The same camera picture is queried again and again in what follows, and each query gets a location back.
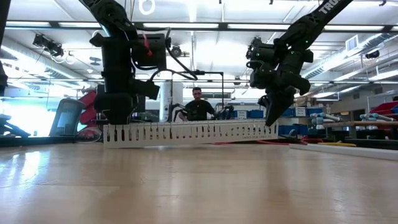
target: white rail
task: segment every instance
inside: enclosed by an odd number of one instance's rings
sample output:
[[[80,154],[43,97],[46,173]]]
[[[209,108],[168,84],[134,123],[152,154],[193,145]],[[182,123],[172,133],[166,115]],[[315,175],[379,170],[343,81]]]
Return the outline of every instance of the white rail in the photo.
[[[104,126],[104,147],[137,148],[231,141],[277,139],[278,124],[263,119],[132,123]]]

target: fluorescent light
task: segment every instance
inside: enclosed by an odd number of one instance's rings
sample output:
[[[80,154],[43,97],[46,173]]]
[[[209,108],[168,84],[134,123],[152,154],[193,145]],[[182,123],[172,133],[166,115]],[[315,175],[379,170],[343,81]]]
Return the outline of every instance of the fluorescent light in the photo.
[[[6,26],[17,26],[17,27],[50,27],[49,22],[28,22],[28,21],[8,21]]]
[[[333,94],[335,94],[335,93],[336,93],[336,92],[318,93],[318,94],[314,95],[313,97],[314,97],[314,98],[323,98],[323,97],[326,97],[326,96],[333,95]]]
[[[335,26],[335,25],[327,25],[325,26],[325,30],[347,30],[347,31],[376,31],[382,30],[384,26]]]
[[[97,22],[60,22],[60,27],[101,28]]]
[[[390,77],[393,77],[393,76],[396,76],[396,75],[398,75],[398,70],[394,70],[394,71],[390,71],[390,72],[383,72],[383,73],[380,73],[380,74],[378,74],[376,76],[371,77],[369,79],[369,81],[382,80],[382,79],[390,78]]]
[[[104,79],[89,79],[88,82],[104,82]]]
[[[228,24],[229,29],[280,29],[287,30],[289,25],[283,24]]]
[[[342,76],[336,78],[335,81],[342,81],[342,80],[345,80],[345,79],[349,79],[349,78],[351,78],[351,77],[353,77],[353,76],[355,76],[357,74],[359,74],[359,72],[351,72],[349,74],[342,75]]]
[[[360,87],[360,86],[349,87],[349,88],[347,88],[347,89],[345,89],[345,90],[341,90],[340,93],[346,93],[346,92],[349,92],[349,91],[351,91],[351,90],[355,90],[355,89],[358,88],[358,87]]]
[[[144,23],[147,28],[214,29],[218,24],[207,23]]]

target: black shirt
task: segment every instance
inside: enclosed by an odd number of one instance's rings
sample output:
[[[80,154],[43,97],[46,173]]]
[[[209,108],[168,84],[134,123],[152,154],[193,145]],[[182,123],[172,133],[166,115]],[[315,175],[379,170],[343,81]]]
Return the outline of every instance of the black shirt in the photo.
[[[189,121],[206,121],[207,113],[214,114],[214,109],[206,100],[192,100],[185,105],[187,109],[187,119]]]

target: wooden table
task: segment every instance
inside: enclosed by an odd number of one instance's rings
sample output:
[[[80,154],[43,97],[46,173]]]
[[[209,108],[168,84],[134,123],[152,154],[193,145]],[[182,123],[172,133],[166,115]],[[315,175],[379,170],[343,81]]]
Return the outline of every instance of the wooden table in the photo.
[[[398,223],[397,170],[270,145],[3,148],[1,223]]]

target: cable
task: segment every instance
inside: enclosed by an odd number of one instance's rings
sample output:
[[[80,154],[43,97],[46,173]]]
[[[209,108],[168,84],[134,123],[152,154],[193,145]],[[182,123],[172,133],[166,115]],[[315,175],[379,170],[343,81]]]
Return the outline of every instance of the cable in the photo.
[[[170,40],[170,33],[171,33],[171,28],[170,27],[167,27],[167,28],[161,28],[161,29],[146,29],[146,28],[139,28],[139,27],[136,27],[136,29],[137,30],[144,30],[144,31],[152,31],[152,32],[156,32],[156,31],[163,31],[163,30],[167,30],[167,33],[166,33],[166,36],[165,36],[165,41],[166,41],[166,43],[165,43],[165,45],[166,45],[166,51],[169,53],[169,55],[186,71],[186,72],[188,72],[188,74],[191,76],[191,77],[189,77],[189,76],[187,76],[187,75],[184,75],[184,74],[182,74],[182,73],[180,73],[180,72],[176,72],[176,71],[174,71],[174,70],[171,70],[171,69],[166,69],[166,70],[158,70],[158,71],[156,71],[156,72],[154,72],[153,74],[152,74],[152,76],[151,76],[151,78],[150,78],[150,81],[152,81],[153,79],[154,79],[154,77],[158,74],[158,73],[160,73],[160,72],[163,72],[163,71],[169,71],[169,72],[172,72],[173,74],[175,73],[175,74],[179,74],[179,75],[181,75],[182,77],[184,77],[184,78],[186,78],[186,79],[188,79],[188,80],[192,80],[192,81],[197,81],[198,80],[198,77],[189,69],[189,68],[187,68],[173,53],[172,53],[172,51],[170,50],[170,47],[169,47],[169,40]],[[133,61],[133,65],[136,67],[136,68],[138,68],[139,70],[153,70],[153,69],[156,69],[157,67],[140,67],[138,64],[137,64],[137,62],[136,62],[136,60],[134,59],[134,56],[133,56],[133,53],[131,54],[131,58],[132,58],[132,61]]]
[[[197,80],[198,80],[198,77],[197,77],[196,75],[194,75],[194,77],[189,77],[189,76],[187,76],[187,75],[185,75],[185,74],[183,74],[183,73],[181,73],[181,72],[176,72],[176,71],[171,70],[171,69],[165,69],[165,70],[158,70],[158,71],[154,72],[154,73],[152,74],[152,76],[149,78],[149,81],[153,81],[153,79],[155,78],[155,76],[156,76],[157,74],[159,74],[160,72],[171,72],[172,75],[173,75],[173,74],[178,74],[178,75],[181,75],[182,77],[184,77],[184,78],[186,78],[186,79],[188,79],[188,80],[192,80],[192,81],[197,81]]]
[[[260,61],[260,60],[251,60],[251,61],[248,61],[248,62],[246,63],[247,68],[253,69],[253,67],[251,66],[251,63],[260,63],[261,65],[264,64],[264,62],[263,62],[263,61]]]

